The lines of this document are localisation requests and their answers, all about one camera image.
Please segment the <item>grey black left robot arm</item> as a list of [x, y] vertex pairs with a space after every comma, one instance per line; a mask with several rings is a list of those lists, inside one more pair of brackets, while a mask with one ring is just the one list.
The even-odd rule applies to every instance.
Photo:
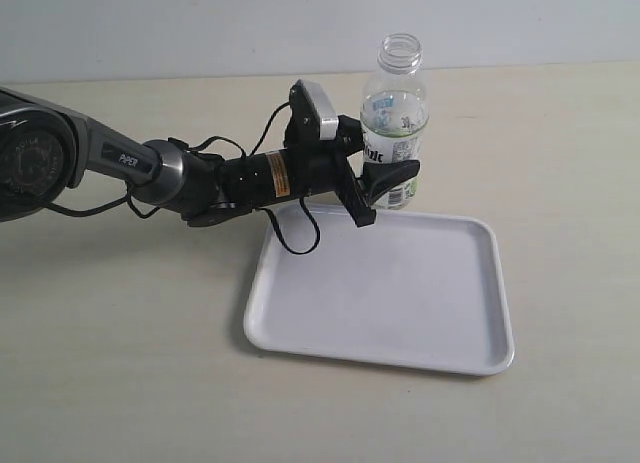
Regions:
[[174, 138], [138, 143], [85, 114], [3, 89], [1, 217], [52, 208], [92, 171], [123, 181], [126, 202], [175, 212], [192, 227], [328, 192], [361, 227], [375, 221], [384, 193], [418, 174], [416, 160], [368, 163], [355, 174], [349, 157], [365, 147], [360, 124], [337, 114], [319, 84], [297, 81], [286, 106], [281, 149], [226, 159]]

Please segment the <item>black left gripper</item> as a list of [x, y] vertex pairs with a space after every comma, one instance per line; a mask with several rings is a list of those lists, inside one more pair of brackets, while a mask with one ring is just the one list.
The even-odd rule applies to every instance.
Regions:
[[369, 226], [376, 220], [371, 206], [416, 177], [420, 161], [365, 162], [360, 176], [362, 189], [348, 157], [364, 146], [361, 122], [339, 115], [337, 137], [332, 141], [304, 142], [294, 137], [282, 149], [223, 163], [219, 167], [219, 188], [226, 201], [249, 211], [333, 192], [356, 226]]

